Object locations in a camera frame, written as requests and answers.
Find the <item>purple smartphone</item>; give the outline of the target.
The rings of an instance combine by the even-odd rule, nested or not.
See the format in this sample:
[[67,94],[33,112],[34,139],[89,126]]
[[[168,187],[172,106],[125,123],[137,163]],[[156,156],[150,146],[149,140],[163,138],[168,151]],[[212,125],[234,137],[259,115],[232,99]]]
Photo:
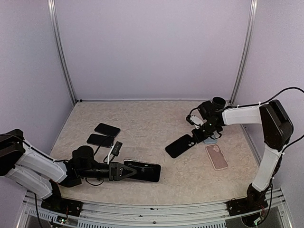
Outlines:
[[147,163],[135,160],[124,160],[123,165],[129,166],[137,171],[137,173],[129,179],[138,181],[158,182],[161,175],[161,165]]

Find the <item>black phone case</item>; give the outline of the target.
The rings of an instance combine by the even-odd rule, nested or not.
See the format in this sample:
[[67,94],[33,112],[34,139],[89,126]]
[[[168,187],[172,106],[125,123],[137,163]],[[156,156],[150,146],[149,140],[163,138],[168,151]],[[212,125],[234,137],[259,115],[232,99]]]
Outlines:
[[196,142],[194,139],[190,135],[186,134],[166,146],[165,151],[175,159],[195,144]]

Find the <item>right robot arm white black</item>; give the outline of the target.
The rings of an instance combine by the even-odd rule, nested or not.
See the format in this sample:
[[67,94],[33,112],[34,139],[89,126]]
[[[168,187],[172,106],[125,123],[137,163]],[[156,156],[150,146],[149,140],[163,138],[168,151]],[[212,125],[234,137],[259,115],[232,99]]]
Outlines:
[[188,114],[186,120],[195,126],[192,130],[196,143],[221,134],[224,126],[235,124],[259,124],[262,126],[265,150],[257,174],[247,189],[243,207],[253,211],[270,187],[278,172],[284,149],[294,131],[294,126],[280,101],[241,106],[226,105],[225,100],[215,97],[195,108],[201,117]]

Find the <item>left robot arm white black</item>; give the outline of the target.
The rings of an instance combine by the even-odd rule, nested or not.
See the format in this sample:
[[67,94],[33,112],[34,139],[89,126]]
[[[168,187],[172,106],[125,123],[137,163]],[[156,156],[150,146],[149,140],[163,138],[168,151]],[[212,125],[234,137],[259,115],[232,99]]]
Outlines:
[[56,211],[62,211],[66,200],[59,186],[80,185],[82,179],[120,181],[137,171],[118,162],[99,163],[90,146],[80,146],[70,160],[55,160],[34,148],[20,129],[0,135],[0,174],[38,195]]

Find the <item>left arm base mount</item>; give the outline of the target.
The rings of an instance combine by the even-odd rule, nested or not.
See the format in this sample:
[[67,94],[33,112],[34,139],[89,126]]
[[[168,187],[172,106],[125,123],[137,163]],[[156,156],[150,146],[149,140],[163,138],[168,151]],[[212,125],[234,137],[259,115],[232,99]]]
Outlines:
[[82,211],[83,202],[65,198],[43,200],[41,203],[41,207],[68,216],[79,217]]

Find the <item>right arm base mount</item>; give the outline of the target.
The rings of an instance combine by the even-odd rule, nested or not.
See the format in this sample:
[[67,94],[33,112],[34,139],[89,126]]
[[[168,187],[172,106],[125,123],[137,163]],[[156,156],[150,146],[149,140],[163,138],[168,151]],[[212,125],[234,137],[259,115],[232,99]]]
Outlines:
[[266,199],[258,202],[249,202],[247,198],[232,199],[226,202],[228,213],[230,216],[246,214],[253,211],[261,210],[268,207]]

